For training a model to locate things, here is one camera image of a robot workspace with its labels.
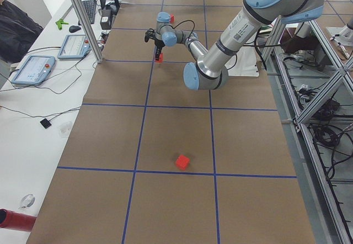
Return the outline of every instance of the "red cube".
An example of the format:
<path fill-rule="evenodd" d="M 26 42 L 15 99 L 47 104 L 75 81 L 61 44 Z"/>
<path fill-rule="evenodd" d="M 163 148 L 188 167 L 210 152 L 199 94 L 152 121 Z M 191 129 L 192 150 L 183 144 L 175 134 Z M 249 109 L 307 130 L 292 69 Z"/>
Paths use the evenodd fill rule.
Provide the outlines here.
<path fill-rule="evenodd" d="M 184 155 L 180 155 L 178 157 L 178 159 L 176 160 L 175 165 L 179 169 L 184 171 L 187 168 L 187 166 L 189 165 L 189 163 L 190 163 L 190 159 L 189 158 L 185 157 Z"/>

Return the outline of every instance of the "transparent plastic object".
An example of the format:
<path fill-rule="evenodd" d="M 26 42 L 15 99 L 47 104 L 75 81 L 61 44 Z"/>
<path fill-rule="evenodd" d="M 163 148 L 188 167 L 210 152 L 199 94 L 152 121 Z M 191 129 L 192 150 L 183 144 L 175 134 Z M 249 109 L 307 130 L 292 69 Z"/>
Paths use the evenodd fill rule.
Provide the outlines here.
<path fill-rule="evenodd" d="M 35 201 L 34 195 L 33 194 L 27 194 L 26 196 L 24 196 L 21 199 L 19 209 L 24 209 L 24 208 L 32 206 L 34 204 L 34 201 Z"/>
<path fill-rule="evenodd" d="M 72 129 L 72 122 L 67 121 L 66 123 L 63 123 L 62 125 L 59 126 L 59 134 L 61 137 L 68 137 L 70 135 L 71 129 Z"/>

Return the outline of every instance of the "green object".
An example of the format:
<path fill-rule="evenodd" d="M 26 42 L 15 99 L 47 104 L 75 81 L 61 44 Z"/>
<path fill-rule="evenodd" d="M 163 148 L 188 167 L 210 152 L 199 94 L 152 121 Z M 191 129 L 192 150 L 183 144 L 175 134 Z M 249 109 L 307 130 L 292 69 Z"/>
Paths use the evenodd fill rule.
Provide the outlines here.
<path fill-rule="evenodd" d="M 57 25 L 59 30 L 62 30 L 62 25 L 64 24 L 68 25 L 68 22 L 64 22 L 63 19 L 59 19 L 55 24 Z"/>

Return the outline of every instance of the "white table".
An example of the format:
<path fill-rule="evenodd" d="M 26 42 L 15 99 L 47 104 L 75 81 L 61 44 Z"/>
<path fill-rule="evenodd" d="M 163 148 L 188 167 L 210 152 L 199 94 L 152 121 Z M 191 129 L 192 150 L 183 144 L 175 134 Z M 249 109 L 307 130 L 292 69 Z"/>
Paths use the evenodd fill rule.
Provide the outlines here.
<path fill-rule="evenodd" d="M 55 22 L 59 20 L 70 7 L 70 0 L 66 0 L 56 15 L 53 16 L 43 30 L 32 49 L 47 46 L 61 46 L 71 25 L 77 25 L 78 20 L 72 9 L 63 25 L 58 30 Z M 97 13 L 95 24 L 92 25 L 96 38 L 102 32 L 100 16 Z M 75 34 L 84 34 L 83 30 Z M 58 50 L 40 50 L 31 54 L 57 56 Z M 49 77 L 67 72 L 45 81 L 40 87 L 48 87 L 56 92 L 63 91 L 79 75 L 75 68 L 70 69 L 78 60 L 60 61 L 56 64 Z M 79 107 L 87 91 L 94 73 L 95 57 L 92 52 L 77 65 L 82 76 L 68 90 L 56 95 L 48 89 L 25 88 L 0 92 L 0 106 L 28 113 L 30 115 L 49 115 L 60 113 Z M 13 88 L 9 82 L 2 90 Z M 37 216 L 42 202 L 50 185 L 62 151 L 68 137 L 62 137 L 59 127 L 67 122 L 74 123 L 78 111 L 63 114 L 55 118 L 52 126 L 44 129 L 40 124 L 42 118 L 29 118 L 23 114 L 11 112 L 0 108 L 0 209 L 5 208 L 19 213 Z M 35 195 L 34 205 L 27 209 L 19 209 L 23 196 Z M 26 243 L 29 233 L 0 229 L 0 243 L 22 244 Z"/>

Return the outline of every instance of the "red cylinder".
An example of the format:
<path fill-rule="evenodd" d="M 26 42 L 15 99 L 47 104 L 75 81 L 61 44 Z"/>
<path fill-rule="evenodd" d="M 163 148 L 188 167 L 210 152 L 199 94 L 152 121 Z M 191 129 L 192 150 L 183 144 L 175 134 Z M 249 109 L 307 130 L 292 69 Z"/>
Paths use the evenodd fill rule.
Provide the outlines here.
<path fill-rule="evenodd" d="M 35 220 L 35 216 L 0 209 L 0 228 L 30 232 Z"/>

